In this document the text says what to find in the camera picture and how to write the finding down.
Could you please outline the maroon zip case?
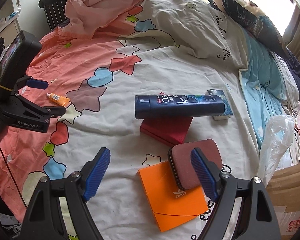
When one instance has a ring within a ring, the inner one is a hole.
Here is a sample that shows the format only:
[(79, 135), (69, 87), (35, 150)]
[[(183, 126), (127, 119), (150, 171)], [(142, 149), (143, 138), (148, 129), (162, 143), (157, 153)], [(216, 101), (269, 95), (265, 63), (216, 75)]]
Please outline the maroon zip case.
[(207, 171), (211, 163), (215, 164), (214, 171), (223, 167), (219, 149), (212, 139), (175, 145), (168, 153), (168, 160), (177, 185), (182, 190), (201, 185), (198, 173), (211, 177)]

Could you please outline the dark patterned pillow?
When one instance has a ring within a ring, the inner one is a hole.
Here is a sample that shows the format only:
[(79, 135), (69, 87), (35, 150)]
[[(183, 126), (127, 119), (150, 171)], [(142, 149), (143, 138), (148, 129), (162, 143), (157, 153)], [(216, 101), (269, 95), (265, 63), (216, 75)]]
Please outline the dark patterned pillow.
[(270, 18), (250, 0), (209, 0), (211, 7), (227, 14), (271, 51), (292, 64), (300, 77), (300, 63), (286, 47)]

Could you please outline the brown cardboard box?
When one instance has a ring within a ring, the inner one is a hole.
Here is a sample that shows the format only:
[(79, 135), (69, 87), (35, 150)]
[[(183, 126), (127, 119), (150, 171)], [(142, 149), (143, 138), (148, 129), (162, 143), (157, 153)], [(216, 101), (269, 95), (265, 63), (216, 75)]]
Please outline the brown cardboard box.
[(291, 239), (300, 228), (300, 163), (276, 171), (266, 189), (276, 212), (281, 238)]

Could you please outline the starry night small box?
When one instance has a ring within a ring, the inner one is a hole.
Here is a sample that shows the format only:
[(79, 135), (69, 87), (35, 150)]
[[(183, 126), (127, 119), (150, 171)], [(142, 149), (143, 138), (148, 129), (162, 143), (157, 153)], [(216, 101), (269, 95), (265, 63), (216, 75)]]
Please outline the starry night small box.
[(213, 119), (216, 121), (226, 120), (233, 116), (233, 111), (230, 106), (230, 103), (228, 101), (228, 98), (226, 97), (225, 92), (222, 89), (208, 89), (207, 94), (216, 98), (220, 107), (220, 109), (223, 109), (223, 113), (219, 112), (217, 115), (213, 116)]

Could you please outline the black striped suitcase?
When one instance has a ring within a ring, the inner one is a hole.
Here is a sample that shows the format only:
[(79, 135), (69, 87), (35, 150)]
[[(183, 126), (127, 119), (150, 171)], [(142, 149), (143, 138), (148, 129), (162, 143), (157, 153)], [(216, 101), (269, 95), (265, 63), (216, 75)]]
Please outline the black striped suitcase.
[(39, 0), (38, 7), (44, 9), (50, 30), (68, 19), (65, 15), (66, 2), (67, 0)]

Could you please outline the dark blue shampoo bottle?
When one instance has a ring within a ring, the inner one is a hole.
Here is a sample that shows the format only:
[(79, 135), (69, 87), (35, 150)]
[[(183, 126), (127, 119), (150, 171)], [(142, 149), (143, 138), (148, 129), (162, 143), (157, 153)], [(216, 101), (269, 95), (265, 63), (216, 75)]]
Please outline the dark blue shampoo bottle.
[(136, 95), (135, 118), (163, 118), (167, 116), (214, 116), (223, 113), (217, 99), (210, 95)]

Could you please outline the dark navy blanket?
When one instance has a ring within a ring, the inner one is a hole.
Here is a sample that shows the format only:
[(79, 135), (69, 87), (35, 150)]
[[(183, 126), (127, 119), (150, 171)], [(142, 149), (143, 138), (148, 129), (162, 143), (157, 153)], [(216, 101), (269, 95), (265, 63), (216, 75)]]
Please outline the dark navy blanket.
[(299, 101), (300, 101), (300, 63), (294, 54), (287, 48), (289, 53), (288, 67), (294, 78), (294, 81), (297, 85), (299, 91)]

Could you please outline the red embossed gift box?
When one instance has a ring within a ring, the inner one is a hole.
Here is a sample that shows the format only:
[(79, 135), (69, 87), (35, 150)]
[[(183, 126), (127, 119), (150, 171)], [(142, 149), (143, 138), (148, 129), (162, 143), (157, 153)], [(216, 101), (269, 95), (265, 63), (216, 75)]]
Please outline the red embossed gift box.
[(185, 116), (144, 119), (140, 126), (140, 132), (173, 147), (184, 142), (192, 119), (193, 117)]

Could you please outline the small orange tube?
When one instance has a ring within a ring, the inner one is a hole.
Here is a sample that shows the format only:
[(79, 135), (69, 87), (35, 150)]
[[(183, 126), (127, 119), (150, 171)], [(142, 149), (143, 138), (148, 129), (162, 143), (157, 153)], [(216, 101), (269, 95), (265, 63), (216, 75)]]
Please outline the small orange tube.
[(70, 99), (64, 96), (60, 96), (54, 93), (47, 93), (46, 94), (49, 101), (63, 107), (68, 107), (70, 105)]

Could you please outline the orange paper envelope box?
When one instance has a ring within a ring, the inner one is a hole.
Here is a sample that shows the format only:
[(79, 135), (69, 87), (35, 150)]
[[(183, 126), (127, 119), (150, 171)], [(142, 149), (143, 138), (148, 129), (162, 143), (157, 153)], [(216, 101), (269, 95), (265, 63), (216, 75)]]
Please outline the orange paper envelope box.
[(168, 161), (142, 168), (138, 175), (160, 232), (187, 223), (208, 210), (202, 188), (180, 189)]

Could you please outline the white bedside cabinet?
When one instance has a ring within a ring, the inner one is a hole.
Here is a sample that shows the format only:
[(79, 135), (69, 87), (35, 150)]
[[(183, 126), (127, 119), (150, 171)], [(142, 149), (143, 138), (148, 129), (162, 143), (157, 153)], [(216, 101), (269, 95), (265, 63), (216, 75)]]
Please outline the white bedside cabinet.
[(4, 19), (0, 20), (0, 38), (4, 39), (4, 46), (9, 46), (15, 37), (20, 33), (21, 28), (18, 23), (18, 17), (21, 9), (17, 9)]

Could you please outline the cartoon star print duvet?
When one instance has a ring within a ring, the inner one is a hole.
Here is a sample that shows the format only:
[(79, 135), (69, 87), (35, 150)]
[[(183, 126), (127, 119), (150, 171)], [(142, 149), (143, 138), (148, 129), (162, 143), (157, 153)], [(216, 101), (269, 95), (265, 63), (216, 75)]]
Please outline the cartoon star print duvet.
[(17, 221), (42, 176), (67, 177), (101, 147), (111, 161), (89, 211), (105, 239), (196, 239), (204, 213), (160, 232), (138, 170), (167, 161), (168, 146), (140, 132), (137, 94), (205, 94), (222, 89), (233, 116), (192, 120), (187, 141), (213, 139), (227, 171), (257, 174), (269, 118), (288, 101), (275, 56), (237, 22), (201, 0), (144, 0), (106, 11), (109, 25), (92, 38), (58, 28), (42, 38), (30, 76), (70, 98), (46, 133), (11, 127), (0, 148), (0, 196)]

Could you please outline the white plastic bag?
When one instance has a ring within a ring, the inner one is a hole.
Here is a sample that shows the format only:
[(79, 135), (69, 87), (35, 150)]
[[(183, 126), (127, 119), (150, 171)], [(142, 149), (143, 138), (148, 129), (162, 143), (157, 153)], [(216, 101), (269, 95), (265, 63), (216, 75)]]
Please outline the white plastic bag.
[(294, 141), (294, 127), (295, 121), (290, 115), (275, 115), (267, 122), (257, 171), (265, 186), (275, 171), (293, 165), (289, 148)]

